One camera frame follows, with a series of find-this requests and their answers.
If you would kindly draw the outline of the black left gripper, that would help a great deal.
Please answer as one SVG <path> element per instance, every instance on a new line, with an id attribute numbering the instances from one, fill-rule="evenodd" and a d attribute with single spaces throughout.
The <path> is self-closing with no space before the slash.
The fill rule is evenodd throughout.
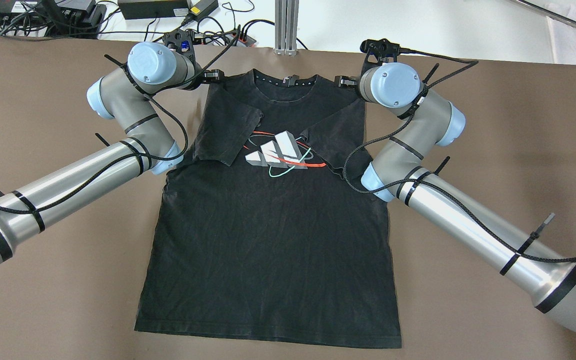
<path id="1" fill-rule="evenodd" d="M 194 44 L 182 35 L 183 29 L 167 32 L 163 35 L 163 44 L 189 60 L 196 60 Z M 204 83 L 219 83 L 226 79 L 223 71 L 206 71 L 203 73 Z"/>

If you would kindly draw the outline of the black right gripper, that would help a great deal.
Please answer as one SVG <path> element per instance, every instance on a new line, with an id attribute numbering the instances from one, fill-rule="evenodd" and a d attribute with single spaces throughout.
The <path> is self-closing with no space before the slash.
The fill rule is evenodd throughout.
<path id="1" fill-rule="evenodd" d="M 362 41 L 359 50 L 365 54 L 362 68 L 377 68 L 384 63 L 397 62 L 402 46 L 388 39 L 366 39 Z M 359 78 L 356 76 L 337 75 L 334 86 L 340 89 L 356 90 Z"/>

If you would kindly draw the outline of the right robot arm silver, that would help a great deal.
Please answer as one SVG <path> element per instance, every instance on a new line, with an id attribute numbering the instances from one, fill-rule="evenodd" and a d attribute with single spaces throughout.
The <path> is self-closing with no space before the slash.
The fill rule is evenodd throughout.
<path id="1" fill-rule="evenodd" d="M 461 68 L 432 80 L 436 68 L 422 78 L 398 61 L 402 54 L 423 55 L 423 51 L 385 38 L 366 39 L 359 50 L 365 55 L 360 75 L 338 75 L 334 85 L 385 107 L 402 125 L 377 138 L 387 144 L 364 170 L 360 187 L 349 176 L 349 157 L 343 162 L 343 180 L 360 194 L 403 202 L 526 292 L 537 310 L 576 332 L 576 256 L 562 257 L 539 240 L 554 215 L 526 234 L 443 180 L 440 168 L 422 166 L 432 148 L 452 144 L 466 127 L 464 114 L 434 87 L 473 68 L 478 60 L 435 54 L 435 59 L 459 63 Z"/>

